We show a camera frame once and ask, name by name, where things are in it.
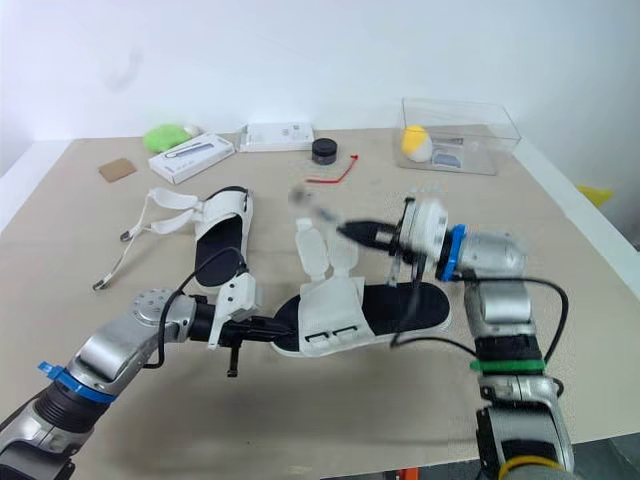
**clear plastic box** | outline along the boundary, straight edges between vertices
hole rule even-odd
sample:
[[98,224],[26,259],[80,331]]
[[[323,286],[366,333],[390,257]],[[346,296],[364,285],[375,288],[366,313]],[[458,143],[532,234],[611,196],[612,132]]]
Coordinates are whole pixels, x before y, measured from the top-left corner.
[[520,138],[500,105],[405,98],[394,156],[403,168],[495,175],[495,154]]

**brown coaster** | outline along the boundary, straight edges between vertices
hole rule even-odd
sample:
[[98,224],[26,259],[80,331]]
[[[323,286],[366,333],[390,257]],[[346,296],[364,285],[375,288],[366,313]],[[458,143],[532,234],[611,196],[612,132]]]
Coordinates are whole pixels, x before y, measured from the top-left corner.
[[105,163],[98,171],[107,182],[112,183],[132,174],[136,171],[136,167],[126,158],[119,158],[113,162]]

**orange object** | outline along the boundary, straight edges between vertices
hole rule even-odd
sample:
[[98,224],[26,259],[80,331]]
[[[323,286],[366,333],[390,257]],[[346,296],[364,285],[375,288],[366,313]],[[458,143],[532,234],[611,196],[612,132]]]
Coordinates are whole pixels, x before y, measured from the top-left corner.
[[324,185],[335,185],[336,183],[340,183],[344,179],[344,177],[347,176],[347,173],[351,171],[351,169],[356,163],[356,160],[358,160],[358,156],[351,155],[351,164],[347,167],[344,173],[340,175],[339,178],[330,178],[330,179],[329,178],[307,178],[305,181],[307,183],[320,183]]
[[398,480],[418,480],[420,474],[419,468],[405,468],[396,472]]

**white box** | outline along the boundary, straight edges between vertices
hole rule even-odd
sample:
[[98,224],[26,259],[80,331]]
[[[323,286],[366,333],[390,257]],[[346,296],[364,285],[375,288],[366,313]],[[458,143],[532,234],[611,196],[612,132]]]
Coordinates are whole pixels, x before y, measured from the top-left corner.
[[204,133],[149,159],[149,167],[173,185],[233,155],[233,144],[213,133]]
[[238,135],[239,152],[311,150],[312,143],[308,123],[250,123]]

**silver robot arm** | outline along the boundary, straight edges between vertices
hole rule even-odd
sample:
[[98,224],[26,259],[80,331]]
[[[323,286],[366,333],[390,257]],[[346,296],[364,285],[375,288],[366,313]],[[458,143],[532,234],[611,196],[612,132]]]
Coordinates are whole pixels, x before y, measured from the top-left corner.
[[477,355],[472,366],[479,371],[480,395],[490,402],[476,413],[480,462],[487,478],[575,479],[556,385],[544,374],[545,359],[522,278],[526,256],[509,234],[467,234],[463,225],[447,229],[447,220],[437,202],[419,204],[408,198],[397,225],[355,221],[338,231],[394,257],[389,283],[395,282],[402,261],[423,262],[424,269],[435,268],[442,281],[464,281]]
[[[94,425],[140,370],[159,343],[161,314],[171,290],[136,296],[122,316],[87,340],[66,367],[42,363],[51,384],[0,425],[1,480],[66,480],[75,470],[70,457],[93,433]],[[217,304],[205,297],[177,295],[169,305],[164,343],[207,342],[229,347],[228,376],[237,375],[243,340],[270,342],[287,329],[257,317],[255,279],[244,272],[222,286]]]

